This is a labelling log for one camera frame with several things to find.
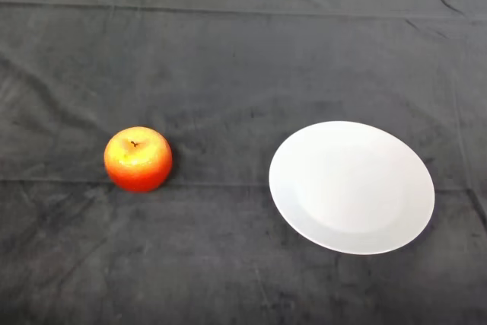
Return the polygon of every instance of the white plate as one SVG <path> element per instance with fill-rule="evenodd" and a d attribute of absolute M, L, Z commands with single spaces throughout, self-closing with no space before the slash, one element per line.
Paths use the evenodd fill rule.
<path fill-rule="evenodd" d="M 433 182 L 418 155 L 387 132 L 353 122 L 318 123 L 286 139 L 269 185 L 293 229 L 343 253 L 406 245 L 434 207 Z"/>

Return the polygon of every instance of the dark gray cloth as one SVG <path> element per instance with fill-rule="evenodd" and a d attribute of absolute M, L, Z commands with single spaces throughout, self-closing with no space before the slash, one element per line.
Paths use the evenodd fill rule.
<path fill-rule="evenodd" d="M 0 324 L 487 322 L 485 0 L 0 0 Z M 384 129 L 435 184 L 379 256 L 318 247 L 269 193 L 295 130 Z M 115 188 L 112 134 L 176 166 Z"/>

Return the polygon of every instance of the table surface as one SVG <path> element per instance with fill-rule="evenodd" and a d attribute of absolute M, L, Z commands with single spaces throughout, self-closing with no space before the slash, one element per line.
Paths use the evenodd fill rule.
<path fill-rule="evenodd" d="M 487 323 L 486 0 L 0 0 L 0 323 Z M 268 187 L 303 126 L 411 146 L 429 226 L 377 256 L 290 228 Z M 173 146 L 163 188 L 103 168 Z"/>

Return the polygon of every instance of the plate center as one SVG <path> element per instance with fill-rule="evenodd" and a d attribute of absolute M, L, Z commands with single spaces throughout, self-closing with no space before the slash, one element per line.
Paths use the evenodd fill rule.
<path fill-rule="evenodd" d="M 329 146 L 305 153 L 300 166 L 299 203 L 333 230 L 378 231 L 404 206 L 404 177 L 388 154 L 361 145 Z"/>

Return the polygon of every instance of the plate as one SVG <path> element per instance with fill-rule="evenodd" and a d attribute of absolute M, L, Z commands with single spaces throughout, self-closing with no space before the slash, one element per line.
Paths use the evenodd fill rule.
<path fill-rule="evenodd" d="M 434 208 L 433 181 L 419 156 L 361 123 L 318 123 L 291 135 L 275 152 L 269 186 L 293 229 L 343 253 L 402 247 Z"/>

